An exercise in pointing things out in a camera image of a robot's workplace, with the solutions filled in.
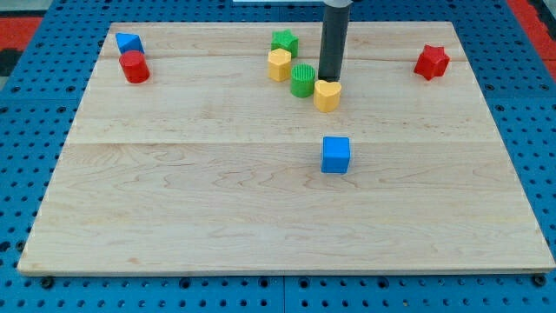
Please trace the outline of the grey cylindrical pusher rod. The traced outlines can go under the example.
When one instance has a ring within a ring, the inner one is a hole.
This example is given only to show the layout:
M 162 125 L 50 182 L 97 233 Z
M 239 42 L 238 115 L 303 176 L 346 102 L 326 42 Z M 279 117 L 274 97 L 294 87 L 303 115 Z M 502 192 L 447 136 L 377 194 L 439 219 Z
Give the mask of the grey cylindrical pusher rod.
M 353 1 L 326 0 L 324 4 L 318 79 L 338 82 Z

